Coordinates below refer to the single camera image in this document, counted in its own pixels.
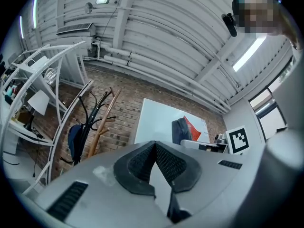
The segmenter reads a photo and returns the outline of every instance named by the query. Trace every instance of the dark blue cloth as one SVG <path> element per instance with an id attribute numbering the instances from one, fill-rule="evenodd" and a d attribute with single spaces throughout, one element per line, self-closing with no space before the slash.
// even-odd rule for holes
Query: dark blue cloth
<path id="1" fill-rule="evenodd" d="M 71 151 L 72 159 L 74 159 L 75 152 L 78 152 L 81 134 L 82 125 L 74 125 L 70 128 L 70 131 L 68 132 L 67 143 Z"/>
<path id="2" fill-rule="evenodd" d="M 183 139 L 192 140 L 191 132 L 185 118 L 172 122 L 172 143 L 180 144 Z"/>

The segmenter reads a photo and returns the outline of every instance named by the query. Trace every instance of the person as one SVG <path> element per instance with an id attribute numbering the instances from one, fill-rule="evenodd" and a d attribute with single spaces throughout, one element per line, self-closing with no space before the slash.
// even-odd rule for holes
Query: person
<path id="1" fill-rule="evenodd" d="M 245 33 L 284 35 L 288 38 L 292 45 L 294 61 L 298 61 L 303 52 L 303 44 L 283 14 L 280 1 L 233 0 L 232 11 L 236 25 Z"/>

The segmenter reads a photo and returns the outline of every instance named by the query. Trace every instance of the white ceiling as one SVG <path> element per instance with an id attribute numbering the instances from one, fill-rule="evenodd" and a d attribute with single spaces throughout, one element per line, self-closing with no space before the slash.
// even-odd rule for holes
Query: white ceiling
<path id="1" fill-rule="evenodd" d="M 21 13 L 25 18 L 23 28 L 28 47 L 55 44 L 57 28 L 63 25 L 92 22 L 96 35 L 103 35 L 102 40 L 113 47 L 153 59 L 204 86 L 207 90 L 166 70 L 132 59 L 170 76 L 171 84 L 190 87 L 193 90 L 188 94 L 189 98 L 219 113 L 227 112 L 229 105 L 248 94 L 276 67 L 283 67 L 283 57 L 291 56 L 289 42 L 284 37 L 267 37 L 235 73 L 232 65 L 254 38 L 244 34 L 236 38 L 230 36 L 221 15 L 232 12 L 232 0 L 110 0 L 109 4 L 96 4 L 95 1 L 38 0 L 36 30 L 32 29 L 30 1 Z M 87 2 L 95 7 L 90 14 L 84 13 Z"/>

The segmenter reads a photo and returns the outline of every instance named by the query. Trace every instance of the wooden pole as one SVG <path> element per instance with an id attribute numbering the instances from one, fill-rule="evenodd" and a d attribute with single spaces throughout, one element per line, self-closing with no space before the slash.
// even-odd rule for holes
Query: wooden pole
<path id="1" fill-rule="evenodd" d="M 116 94 L 115 94 L 115 93 L 113 92 L 112 88 L 110 88 L 110 89 L 111 89 L 111 93 L 112 93 L 112 95 L 113 95 L 113 99 L 112 99 L 110 105 L 108 106 L 108 108 L 107 108 L 107 110 L 106 110 L 106 112 L 105 112 L 105 114 L 104 114 L 104 116 L 103 116 L 103 118 L 102 118 L 102 120 L 101 120 L 101 123 L 99 124 L 98 129 L 97 129 L 97 131 L 96 131 L 96 133 L 95 133 L 93 142 L 92 142 L 91 147 L 90 147 L 90 150 L 89 150 L 88 158 L 91 157 L 91 156 L 93 156 L 93 155 L 95 154 L 95 150 L 96 150 L 96 146 L 97 146 L 98 141 L 99 141 L 99 137 L 100 137 L 101 134 L 104 134 L 104 133 L 103 133 L 103 128 L 104 128 L 105 123 L 106 123 L 106 121 L 107 121 L 108 115 L 110 114 L 110 111 L 111 111 L 111 109 L 112 109 L 114 103 L 116 102 L 116 100 L 117 100 L 117 98 L 118 98 L 118 96 L 119 96 L 119 94 L 120 94 L 120 92 L 121 92 L 121 89 L 119 89 L 119 90 L 116 92 Z"/>

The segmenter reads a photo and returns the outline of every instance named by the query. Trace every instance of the white board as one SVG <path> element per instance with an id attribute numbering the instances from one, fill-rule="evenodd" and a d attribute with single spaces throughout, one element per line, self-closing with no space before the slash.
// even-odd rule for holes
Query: white board
<path id="1" fill-rule="evenodd" d="M 201 132 L 197 141 L 209 143 L 205 120 L 149 99 L 143 101 L 134 143 L 151 140 L 172 142 L 172 122 L 184 116 Z"/>

